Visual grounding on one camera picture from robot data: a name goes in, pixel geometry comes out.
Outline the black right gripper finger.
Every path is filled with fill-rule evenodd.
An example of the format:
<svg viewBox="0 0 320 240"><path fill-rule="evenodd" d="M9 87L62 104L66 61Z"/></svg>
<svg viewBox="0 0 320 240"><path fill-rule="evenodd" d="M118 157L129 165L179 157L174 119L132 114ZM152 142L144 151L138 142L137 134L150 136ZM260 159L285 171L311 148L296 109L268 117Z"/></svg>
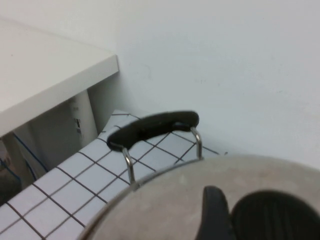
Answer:
<svg viewBox="0 0 320 240"><path fill-rule="evenodd" d="M216 186L205 186L197 240L234 240L229 206L223 191Z"/></svg>

